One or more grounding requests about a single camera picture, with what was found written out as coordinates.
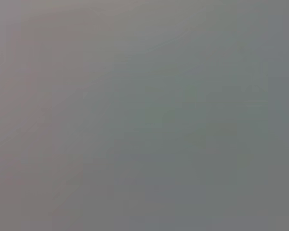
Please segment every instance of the plain background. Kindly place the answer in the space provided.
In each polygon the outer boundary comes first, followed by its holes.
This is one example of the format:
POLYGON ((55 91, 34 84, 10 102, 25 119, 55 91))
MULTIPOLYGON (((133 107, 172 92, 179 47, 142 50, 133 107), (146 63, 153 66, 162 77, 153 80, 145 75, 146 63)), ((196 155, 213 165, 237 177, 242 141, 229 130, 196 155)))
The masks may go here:
POLYGON ((289 0, 0 0, 0 231, 289 230, 289 0))

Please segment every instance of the gray surface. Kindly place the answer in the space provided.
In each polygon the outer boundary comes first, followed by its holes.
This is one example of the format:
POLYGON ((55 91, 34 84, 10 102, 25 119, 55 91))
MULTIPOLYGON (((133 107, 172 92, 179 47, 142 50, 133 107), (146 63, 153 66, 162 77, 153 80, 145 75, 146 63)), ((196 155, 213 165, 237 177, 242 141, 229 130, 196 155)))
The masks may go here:
POLYGON ((0 230, 289 230, 289 0, 35 2, 0 14, 0 230))

